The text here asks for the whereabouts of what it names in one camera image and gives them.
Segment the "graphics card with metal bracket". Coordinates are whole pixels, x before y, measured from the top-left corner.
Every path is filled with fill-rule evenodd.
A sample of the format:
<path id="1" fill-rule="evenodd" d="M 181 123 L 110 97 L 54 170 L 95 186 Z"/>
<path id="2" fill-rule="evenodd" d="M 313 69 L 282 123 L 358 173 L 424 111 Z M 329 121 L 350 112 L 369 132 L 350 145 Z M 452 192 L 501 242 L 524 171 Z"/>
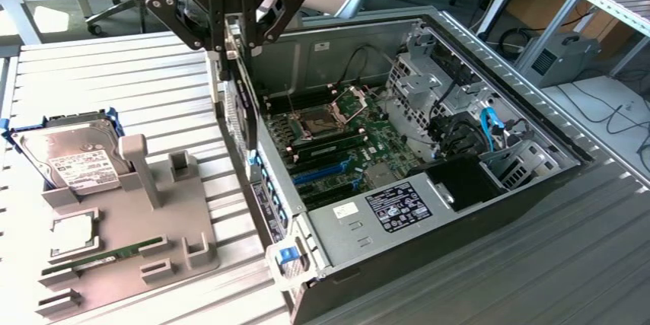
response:
<path id="1" fill-rule="evenodd" d="M 229 79 L 223 81 L 223 108 L 227 129 L 245 158 L 258 148 L 258 100 L 253 88 L 249 64 L 250 49 L 245 44 L 245 37 L 239 21 L 227 20 L 226 47 Z"/>

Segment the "thin locking lever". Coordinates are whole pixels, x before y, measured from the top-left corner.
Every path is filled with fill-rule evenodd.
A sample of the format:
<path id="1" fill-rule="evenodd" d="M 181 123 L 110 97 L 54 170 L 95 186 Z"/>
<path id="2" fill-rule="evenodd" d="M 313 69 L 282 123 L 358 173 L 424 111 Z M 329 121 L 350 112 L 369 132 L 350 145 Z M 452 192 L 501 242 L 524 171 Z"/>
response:
<path id="1" fill-rule="evenodd" d="M 289 101 L 289 106 L 290 106 L 290 111 L 292 111 L 290 116 L 294 120 L 298 120 L 301 117 L 301 114 L 300 114 L 300 110 L 296 108 L 296 104 L 294 104 L 293 96 L 292 96 L 293 93 L 290 91 L 288 84 L 285 85 L 285 89 L 286 89 L 288 101 Z"/>

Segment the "metal socket cover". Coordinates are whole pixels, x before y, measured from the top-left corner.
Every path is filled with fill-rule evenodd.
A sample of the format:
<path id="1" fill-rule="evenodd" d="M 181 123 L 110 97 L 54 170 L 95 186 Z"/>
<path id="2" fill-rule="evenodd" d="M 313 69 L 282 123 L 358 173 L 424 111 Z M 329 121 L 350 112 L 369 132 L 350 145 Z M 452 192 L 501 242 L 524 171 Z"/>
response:
<path id="1" fill-rule="evenodd" d="M 368 109 L 365 92 L 356 86 L 350 86 L 334 99 L 330 110 L 337 122 L 346 126 L 354 118 Z"/>

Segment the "CPU socket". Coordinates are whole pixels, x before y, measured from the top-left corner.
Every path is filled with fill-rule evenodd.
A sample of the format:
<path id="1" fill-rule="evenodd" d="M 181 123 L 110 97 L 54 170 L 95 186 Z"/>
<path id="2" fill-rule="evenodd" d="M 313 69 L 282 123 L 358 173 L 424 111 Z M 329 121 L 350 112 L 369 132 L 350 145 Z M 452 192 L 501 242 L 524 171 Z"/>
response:
<path id="1" fill-rule="evenodd" d="M 338 120 L 329 105 L 302 110 L 297 123 L 300 139 L 305 141 L 333 135 L 345 130 L 345 125 Z"/>

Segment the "silver disk bay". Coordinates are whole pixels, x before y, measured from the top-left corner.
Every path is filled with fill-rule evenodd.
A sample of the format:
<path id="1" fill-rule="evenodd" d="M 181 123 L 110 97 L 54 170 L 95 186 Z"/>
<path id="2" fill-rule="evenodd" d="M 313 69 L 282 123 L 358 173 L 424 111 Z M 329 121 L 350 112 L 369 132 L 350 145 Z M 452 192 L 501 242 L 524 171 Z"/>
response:
<path id="1" fill-rule="evenodd" d="M 478 118 L 482 108 L 496 105 L 500 94 L 456 57 L 398 55 L 386 83 L 393 120 L 424 132 L 430 120 L 462 112 Z"/>
<path id="2" fill-rule="evenodd" d="M 583 165 L 572 152 L 533 139 L 482 153 L 478 160 L 502 195 L 533 190 L 549 193 L 575 177 Z"/>

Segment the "silver hard disk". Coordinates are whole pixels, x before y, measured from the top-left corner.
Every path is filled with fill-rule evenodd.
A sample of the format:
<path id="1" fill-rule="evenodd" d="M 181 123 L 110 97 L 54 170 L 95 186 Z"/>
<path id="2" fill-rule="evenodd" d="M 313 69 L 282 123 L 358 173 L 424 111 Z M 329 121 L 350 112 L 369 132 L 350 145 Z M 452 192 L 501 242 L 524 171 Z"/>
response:
<path id="1" fill-rule="evenodd" d="M 13 137 L 53 189 L 69 187 L 86 196 L 119 187 L 119 176 L 133 171 L 118 151 L 121 136 L 106 120 L 18 132 Z"/>

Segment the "blue expansion slot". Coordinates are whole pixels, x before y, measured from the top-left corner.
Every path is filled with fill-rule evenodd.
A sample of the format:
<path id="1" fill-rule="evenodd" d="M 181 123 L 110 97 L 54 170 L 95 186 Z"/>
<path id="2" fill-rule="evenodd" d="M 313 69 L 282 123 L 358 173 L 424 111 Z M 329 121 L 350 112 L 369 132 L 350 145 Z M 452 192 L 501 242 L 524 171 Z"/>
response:
<path id="1" fill-rule="evenodd" d="M 329 177 L 332 175 L 345 173 L 349 165 L 350 165 L 350 163 L 348 161 L 345 161 L 345 162 L 336 164 L 336 165 L 332 165 L 326 168 L 316 170 L 312 173 L 306 173 L 304 175 L 300 175 L 298 177 L 296 177 L 293 179 L 293 183 L 296 185 L 306 184 L 306 183 L 310 183 L 316 180 L 320 180 L 324 177 Z"/>

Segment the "silver chipset heatsink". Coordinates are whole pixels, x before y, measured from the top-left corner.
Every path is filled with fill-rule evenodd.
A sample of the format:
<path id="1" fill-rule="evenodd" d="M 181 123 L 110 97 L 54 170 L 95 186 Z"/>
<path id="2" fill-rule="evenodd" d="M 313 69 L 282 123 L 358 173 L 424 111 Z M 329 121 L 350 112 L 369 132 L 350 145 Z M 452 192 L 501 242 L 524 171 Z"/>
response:
<path id="1" fill-rule="evenodd" d="M 366 169 L 364 175 L 368 184 L 376 188 L 382 187 L 398 181 L 398 176 L 396 175 L 396 173 L 390 169 L 390 166 L 385 162 L 381 162 L 370 166 Z"/>

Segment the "grey control box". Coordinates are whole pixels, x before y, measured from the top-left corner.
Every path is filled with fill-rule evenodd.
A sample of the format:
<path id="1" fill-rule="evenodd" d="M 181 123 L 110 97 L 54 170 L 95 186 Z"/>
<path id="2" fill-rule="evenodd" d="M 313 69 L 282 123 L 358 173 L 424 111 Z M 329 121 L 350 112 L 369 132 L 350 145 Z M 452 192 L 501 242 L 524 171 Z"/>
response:
<path id="1" fill-rule="evenodd" d="M 597 39 L 575 31 L 557 33 L 525 70 L 525 77 L 538 88 L 565 84 L 576 79 L 600 52 Z"/>

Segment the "black fan shroud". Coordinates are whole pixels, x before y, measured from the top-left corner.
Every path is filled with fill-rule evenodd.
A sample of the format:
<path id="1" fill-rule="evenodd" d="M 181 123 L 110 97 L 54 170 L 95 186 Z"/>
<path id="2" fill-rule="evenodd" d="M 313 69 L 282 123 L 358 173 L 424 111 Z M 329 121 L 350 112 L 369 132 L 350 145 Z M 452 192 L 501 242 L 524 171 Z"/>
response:
<path id="1" fill-rule="evenodd" d="M 478 156 L 469 153 L 421 164 L 409 170 L 408 176 L 420 173 L 429 176 L 434 185 L 445 186 L 453 197 L 449 204 L 456 212 L 488 202 L 508 192 Z"/>

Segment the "grey power supply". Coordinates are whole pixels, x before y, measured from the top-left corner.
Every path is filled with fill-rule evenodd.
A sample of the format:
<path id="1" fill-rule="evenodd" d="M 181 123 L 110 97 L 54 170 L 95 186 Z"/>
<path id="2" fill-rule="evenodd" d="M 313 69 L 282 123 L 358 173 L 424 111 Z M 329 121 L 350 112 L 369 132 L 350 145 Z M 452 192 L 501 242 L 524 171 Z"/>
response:
<path id="1" fill-rule="evenodd" d="M 341 269 L 450 223 L 454 196 L 426 173 L 354 195 L 309 213 L 330 261 Z"/>

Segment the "silver CPU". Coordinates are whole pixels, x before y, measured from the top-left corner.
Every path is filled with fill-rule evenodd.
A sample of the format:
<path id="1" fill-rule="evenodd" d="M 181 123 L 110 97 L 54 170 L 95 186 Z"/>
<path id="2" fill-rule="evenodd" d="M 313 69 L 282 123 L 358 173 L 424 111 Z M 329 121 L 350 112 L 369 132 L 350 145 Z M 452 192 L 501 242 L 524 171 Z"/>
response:
<path id="1" fill-rule="evenodd" d="M 97 219 L 91 215 L 77 215 L 54 221 L 50 258 L 61 259 L 101 249 L 97 234 Z"/>

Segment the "green RAM stick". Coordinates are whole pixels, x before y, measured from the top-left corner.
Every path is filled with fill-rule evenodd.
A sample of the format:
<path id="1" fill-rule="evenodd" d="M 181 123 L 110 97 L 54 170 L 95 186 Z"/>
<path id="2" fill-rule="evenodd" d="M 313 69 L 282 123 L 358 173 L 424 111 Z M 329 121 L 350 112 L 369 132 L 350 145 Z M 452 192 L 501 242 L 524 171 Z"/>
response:
<path id="1" fill-rule="evenodd" d="M 139 249 L 153 245 L 153 244 L 161 244 L 165 242 L 163 237 L 155 237 L 153 239 L 149 239 L 146 241 L 142 241 L 137 244 L 131 244 L 130 246 L 122 247 L 115 250 L 110 250 L 106 253 L 97 254 L 94 256 L 90 256 L 89 258 L 83 258 L 79 260 L 73 260 L 70 263 L 62 263 L 58 264 L 57 266 L 53 266 L 47 269 L 43 269 L 41 271 L 41 274 L 43 276 L 47 276 L 50 274 L 54 274 L 57 272 L 61 272 L 67 269 L 75 270 L 85 270 L 89 268 L 93 268 L 94 266 L 101 266 L 107 263 L 113 263 L 118 260 L 129 259 L 133 256 L 139 255 Z"/>

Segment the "blue case latch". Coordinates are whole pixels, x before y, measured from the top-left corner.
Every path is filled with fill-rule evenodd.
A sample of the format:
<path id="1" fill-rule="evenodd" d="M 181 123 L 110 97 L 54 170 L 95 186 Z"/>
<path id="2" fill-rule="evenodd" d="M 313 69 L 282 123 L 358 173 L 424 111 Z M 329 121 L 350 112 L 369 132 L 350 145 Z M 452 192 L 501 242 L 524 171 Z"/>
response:
<path id="1" fill-rule="evenodd" d="M 301 258 L 301 252 L 297 246 L 284 247 L 278 249 L 276 254 L 277 263 L 284 265 Z"/>

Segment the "open grey PC case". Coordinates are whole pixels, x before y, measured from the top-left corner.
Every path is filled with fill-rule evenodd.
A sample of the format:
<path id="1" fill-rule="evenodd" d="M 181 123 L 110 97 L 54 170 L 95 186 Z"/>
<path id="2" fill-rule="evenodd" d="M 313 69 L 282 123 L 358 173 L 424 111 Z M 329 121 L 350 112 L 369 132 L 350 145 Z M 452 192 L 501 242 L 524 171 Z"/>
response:
<path id="1" fill-rule="evenodd" d="M 572 152 L 583 165 L 556 190 L 501 195 L 414 240 L 341 269 L 330 265 L 264 119 L 266 99 L 358 86 L 388 99 L 400 54 L 456 56 L 500 94 L 478 118 L 432 118 L 412 138 L 422 164 L 500 151 L 525 139 Z M 292 325 L 576 325 L 650 323 L 650 160 L 645 126 L 625 105 L 600 109 L 587 88 L 537 89 L 453 16 L 434 8 L 322 18 L 252 57 L 258 148 L 245 158 L 219 123 L 274 291 Z M 276 254 L 297 246 L 301 258 Z"/>

